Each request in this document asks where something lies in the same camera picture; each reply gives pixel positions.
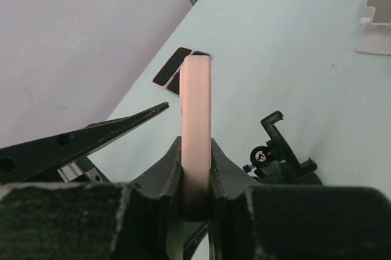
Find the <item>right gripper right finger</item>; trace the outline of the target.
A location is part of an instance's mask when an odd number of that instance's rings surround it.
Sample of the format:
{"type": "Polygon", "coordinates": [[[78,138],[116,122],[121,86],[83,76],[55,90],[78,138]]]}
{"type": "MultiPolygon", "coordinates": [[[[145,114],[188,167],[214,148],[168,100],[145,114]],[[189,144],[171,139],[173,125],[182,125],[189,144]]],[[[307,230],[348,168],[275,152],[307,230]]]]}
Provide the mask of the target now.
{"type": "Polygon", "coordinates": [[[211,259],[389,259],[390,201],[369,187],[262,185],[211,144],[211,259]]]}

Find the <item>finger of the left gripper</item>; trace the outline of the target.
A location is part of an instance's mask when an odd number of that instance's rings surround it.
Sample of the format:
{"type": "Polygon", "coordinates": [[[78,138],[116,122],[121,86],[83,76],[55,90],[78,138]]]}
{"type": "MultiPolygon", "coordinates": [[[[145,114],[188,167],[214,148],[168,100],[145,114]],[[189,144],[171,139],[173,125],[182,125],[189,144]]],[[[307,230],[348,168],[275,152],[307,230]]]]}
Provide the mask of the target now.
{"type": "Polygon", "coordinates": [[[1,148],[1,182],[64,182],[58,169],[102,149],[169,108],[150,107],[129,117],[1,148]]]}

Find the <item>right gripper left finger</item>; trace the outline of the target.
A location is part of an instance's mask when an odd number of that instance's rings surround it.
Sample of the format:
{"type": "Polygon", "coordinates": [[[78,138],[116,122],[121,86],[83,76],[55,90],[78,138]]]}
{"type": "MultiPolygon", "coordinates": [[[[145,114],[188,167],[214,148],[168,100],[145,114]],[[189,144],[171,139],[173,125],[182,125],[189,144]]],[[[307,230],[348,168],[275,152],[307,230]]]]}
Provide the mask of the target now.
{"type": "Polygon", "coordinates": [[[181,140],[131,182],[1,187],[2,259],[182,259],[181,140]]]}

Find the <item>black round base stand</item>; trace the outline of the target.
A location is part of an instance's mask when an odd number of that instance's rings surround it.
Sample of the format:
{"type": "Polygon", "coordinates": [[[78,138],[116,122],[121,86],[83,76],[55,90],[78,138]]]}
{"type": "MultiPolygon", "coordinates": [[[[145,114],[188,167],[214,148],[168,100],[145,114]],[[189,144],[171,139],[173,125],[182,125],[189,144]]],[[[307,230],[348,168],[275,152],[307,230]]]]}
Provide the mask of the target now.
{"type": "Polygon", "coordinates": [[[261,120],[269,136],[265,145],[255,147],[250,153],[250,164],[243,166],[245,173],[262,184],[299,184],[321,186],[315,174],[318,166],[309,158],[299,162],[293,150],[276,128],[283,114],[275,111],[261,120]]]}

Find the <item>black phone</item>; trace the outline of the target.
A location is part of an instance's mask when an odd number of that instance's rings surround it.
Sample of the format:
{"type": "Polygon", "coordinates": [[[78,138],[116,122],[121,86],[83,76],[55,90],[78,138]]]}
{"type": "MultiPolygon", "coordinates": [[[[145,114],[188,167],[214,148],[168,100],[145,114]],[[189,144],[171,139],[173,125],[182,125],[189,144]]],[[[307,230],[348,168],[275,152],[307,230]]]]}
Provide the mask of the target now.
{"type": "MultiPolygon", "coordinates": [[[[202,51],[193,51],[191,56],[208,56],[212,59],[211,54],[202,51]]],[[[170,84],[167,86],[167,90],[177,96],[180,94],[180,70],[178,70],[170,84]]]]}

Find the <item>pink case phone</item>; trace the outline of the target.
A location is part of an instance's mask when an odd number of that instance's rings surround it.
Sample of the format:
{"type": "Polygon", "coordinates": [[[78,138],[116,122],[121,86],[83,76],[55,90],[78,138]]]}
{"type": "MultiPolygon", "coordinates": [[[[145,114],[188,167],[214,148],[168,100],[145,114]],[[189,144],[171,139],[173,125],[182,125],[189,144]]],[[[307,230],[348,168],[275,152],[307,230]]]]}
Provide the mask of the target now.
{"type": "Polygon", "coordinates": [[[192,52],[193,50],[189,48],[177,48],[156,73],[155,77],[152,79],[152,83],[161,88],[167,88],[175,74],[179,71],[185,57],[189,56],[192,52]]]}

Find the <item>white phone stand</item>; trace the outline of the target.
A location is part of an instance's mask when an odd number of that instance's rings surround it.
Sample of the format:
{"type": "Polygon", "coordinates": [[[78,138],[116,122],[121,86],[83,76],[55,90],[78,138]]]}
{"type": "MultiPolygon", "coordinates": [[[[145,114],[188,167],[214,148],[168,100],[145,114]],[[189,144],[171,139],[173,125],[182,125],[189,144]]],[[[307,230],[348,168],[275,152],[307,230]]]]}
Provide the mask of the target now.
{"type": "Polygon", "coordinates": [[[390,55],[390,0],[366,0],[365,7],[372,10],[371,17],[359,23],[365,28],[354,50],[361,54],[390,55]]]}

